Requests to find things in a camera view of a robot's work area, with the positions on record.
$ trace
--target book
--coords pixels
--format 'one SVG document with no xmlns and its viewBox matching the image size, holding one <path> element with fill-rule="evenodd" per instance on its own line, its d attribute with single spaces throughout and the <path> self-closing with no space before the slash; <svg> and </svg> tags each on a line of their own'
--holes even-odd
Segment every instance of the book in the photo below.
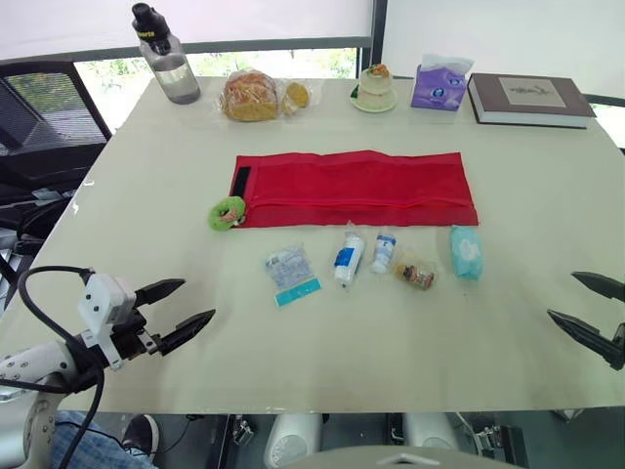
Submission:
<svg viewBox="0 0 625 469">
<path fill-rule="evenodd" d="M 595 117 L 570 78 L 473 73 L 469 96 L 480 124 L 585 129 Z"/>
</svg>

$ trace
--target red zipper bag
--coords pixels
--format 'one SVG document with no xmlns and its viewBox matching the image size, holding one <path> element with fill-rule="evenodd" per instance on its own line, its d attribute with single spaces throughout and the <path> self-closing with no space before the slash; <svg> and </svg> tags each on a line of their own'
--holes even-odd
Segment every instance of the red zipper bag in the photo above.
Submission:
<svg viewBox="0 0 625 469">
<path fill-rule="evenodd" d="M 245 200 L 240 228 L 478 224 L 458 152 L 238 156 L 230 195 Z"/>
</svg>

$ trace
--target green plush toy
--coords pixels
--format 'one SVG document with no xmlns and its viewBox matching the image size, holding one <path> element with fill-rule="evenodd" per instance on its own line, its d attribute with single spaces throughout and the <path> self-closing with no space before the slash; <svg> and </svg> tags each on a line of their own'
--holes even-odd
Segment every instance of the green plush toy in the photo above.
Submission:
<svg viewBox="0 0 625 469">
<path fill-rule="evenodd" d="M 241 197 L 226 197 L 208 213 L 208 225 L 217 232 L 224 232 L 243 223 L 245 201 Z"/>
</svg>

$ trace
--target table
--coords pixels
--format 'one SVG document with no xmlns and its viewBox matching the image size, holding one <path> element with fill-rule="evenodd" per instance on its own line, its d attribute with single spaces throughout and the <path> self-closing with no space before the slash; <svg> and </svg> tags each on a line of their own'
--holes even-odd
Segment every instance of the table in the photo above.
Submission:
<svg viewBox="0 0 625 469">
<path fill-rule="evenodd" d="M 625 272 L 625 159 L 602 128 L 477 125 L 457 113 L 408 106 L 398 81 L 391 112 L 353 108 L 351 80 L 312 82 L 317 104 L 293 118 L 239 123 L 217 105 L 223 79 L 200 79 L 180 107 L 152 83 L 112 138 L 46 242 L 37 265 L 93 266 L 140 287 L 187 284 L 144 308 L 150 333 L 217 308 L 209 325 L 166 358 L 106 372 L 101 410 L 132 412 L 408 411 L 568 408 L 625 404 L 625 375 L 560 331 L 548 308 L 611 337 L 622 304 L 569 275 Z M 452 272 L 449 228 L 396 229 L 398 242 L 437 262 L 437 284 L 415 292 L 363 269 L 346 292 L 332 281 L 343 227 L 208 229 L 238 154 L 376 149 L 460 150 L 479 212 L 485 269 Z M 377 228 L 363 227 L 369 251 Z M 304 245 L 323 288 L 287 308 L 273 303 L 263 259 Z M 85 328 L 80 282 L 43 275 L 34 299 L 72 332 Z M 53 334 L 19 299 L 0 322 L 0 352 Z M 64 401 L 84 409 L 91 393 Z"/>
</svg>

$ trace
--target water bottle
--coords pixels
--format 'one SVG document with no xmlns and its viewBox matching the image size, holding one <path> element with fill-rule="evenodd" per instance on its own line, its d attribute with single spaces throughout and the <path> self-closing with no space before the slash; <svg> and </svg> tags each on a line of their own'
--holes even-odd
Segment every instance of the water bottle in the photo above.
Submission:
<svg viewBox="0 0 625 469">
<path fill-rule="evenodd" d="M 145 3 L 133 6 L 133 15 L 139 50 L 167 98 L 178 105 L 193 103 L 199 98 L 199 86 L 183 46 L 170 32 L 167 21 Z"/>
</svg>

